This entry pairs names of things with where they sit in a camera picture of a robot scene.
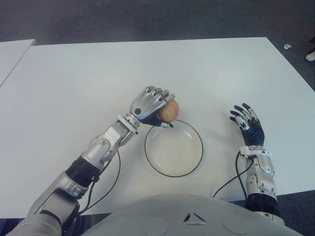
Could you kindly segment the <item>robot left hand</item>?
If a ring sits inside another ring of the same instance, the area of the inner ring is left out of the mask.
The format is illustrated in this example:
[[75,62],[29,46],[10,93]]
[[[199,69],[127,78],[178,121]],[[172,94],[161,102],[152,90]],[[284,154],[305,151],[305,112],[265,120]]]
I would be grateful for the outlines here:
[[167,89],[145,87],[132,102],[129,112],[142,124],[173,127],[171,121],[163,121],[158,113],[174,98],[175,95],[169,94]]

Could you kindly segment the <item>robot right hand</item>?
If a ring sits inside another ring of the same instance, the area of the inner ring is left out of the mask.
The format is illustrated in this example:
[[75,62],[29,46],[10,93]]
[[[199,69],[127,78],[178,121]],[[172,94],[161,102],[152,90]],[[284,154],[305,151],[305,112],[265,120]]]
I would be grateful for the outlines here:
[[248,104],[234,105],[231,121],[238,124],[246,146],[264,146],[265,135],[256,112]]

